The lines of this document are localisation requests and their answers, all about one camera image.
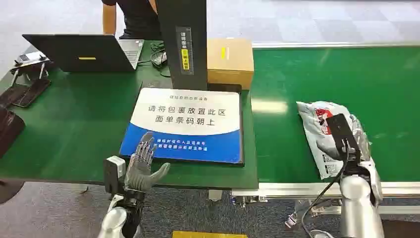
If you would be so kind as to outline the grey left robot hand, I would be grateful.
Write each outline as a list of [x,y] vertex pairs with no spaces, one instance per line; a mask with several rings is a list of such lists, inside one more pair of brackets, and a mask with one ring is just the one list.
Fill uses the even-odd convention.
[[152,162],[157,146],[151,131],[146,132],[130,156],[129,165],[124,179],[124,190],[146,193],[157,184],[170,170],[170,163],[164,163],[152,172]]

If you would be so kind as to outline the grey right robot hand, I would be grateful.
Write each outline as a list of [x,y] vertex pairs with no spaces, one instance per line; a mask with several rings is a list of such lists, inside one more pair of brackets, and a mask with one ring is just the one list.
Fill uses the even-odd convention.
[[342,176],[366,175],[368,176],[368,167],[375,167],[375,163],[370,155],[370,142],[366,139],[356,139],[360,156],[356,156],[354,148],[342,147],[337,150],[336,147],[330,147],[322,140],[316,142],[316,146],[330,158],[343,162],[344,172]]

